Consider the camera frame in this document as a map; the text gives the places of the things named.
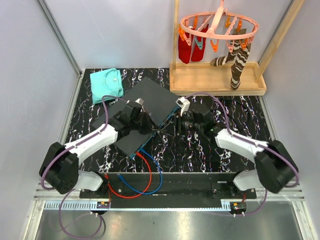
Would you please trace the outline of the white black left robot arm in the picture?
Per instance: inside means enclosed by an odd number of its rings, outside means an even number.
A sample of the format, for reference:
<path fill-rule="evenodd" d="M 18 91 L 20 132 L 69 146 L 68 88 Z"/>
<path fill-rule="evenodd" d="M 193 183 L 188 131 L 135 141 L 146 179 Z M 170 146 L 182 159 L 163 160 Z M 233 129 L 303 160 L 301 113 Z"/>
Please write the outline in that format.
<path fill-rule="evenodd" d="M 65 145 L 53 143 L 39 170 L 42 188 L 56 190 L 61 195 L 75 189 L 87 190 L 95 197 L 103 198 L 108 193 L 103 177 L 96 172 L 79 170 L 79 165 L 98 150 L 118 142 L 132 131 L 138 131 L 141 135 L 151 133 L 156 125 L 143 103 L 141 98 L 128 100 L 122 111 L 112 118 L 106 118 L 105 123 L 95 131 Z"/>

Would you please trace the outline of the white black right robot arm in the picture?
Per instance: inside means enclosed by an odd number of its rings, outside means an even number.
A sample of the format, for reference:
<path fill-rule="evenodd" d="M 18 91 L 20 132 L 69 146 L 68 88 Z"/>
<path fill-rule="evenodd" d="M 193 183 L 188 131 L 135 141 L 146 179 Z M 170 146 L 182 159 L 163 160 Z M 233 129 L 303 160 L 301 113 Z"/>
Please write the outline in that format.
<path fill-rule="evenodd" d="M 193 131 L 210 145 L 229 150 L 254 163 L 254 169 L 237 172 L 225 184 L 228 195 L 239 198 L 245 191 L 265 188 L 277 194 L 299 177 L 299 169 L 285 146 L 278 140 L 271 142 L 249 138 L 215 122 L 207 107 L 190 108 L 190 102 L 181 97 L 176 101 L 176 133 Z"/>

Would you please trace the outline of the dark grey network switch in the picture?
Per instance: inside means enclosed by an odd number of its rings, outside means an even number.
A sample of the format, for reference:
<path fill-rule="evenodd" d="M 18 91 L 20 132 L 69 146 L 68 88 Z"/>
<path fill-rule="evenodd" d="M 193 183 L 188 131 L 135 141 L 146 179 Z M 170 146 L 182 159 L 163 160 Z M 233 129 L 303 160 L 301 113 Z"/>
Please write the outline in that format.
<path fill-rule="evenodd" d="M 147 111 L 152 121 L 158 126 L 164 126 L 165 122 L 179 108 L 176 101 L 179 96 L 160 86 L 150 78 L 144 77 L 132 89 L 124 94 L 125 100 L 143 100 L 143 108 Z M 132 158 L 155 134 L 142 135 L 133 130 L 129 135 L 123 137 L 113 145 L 122 153 Z"/>

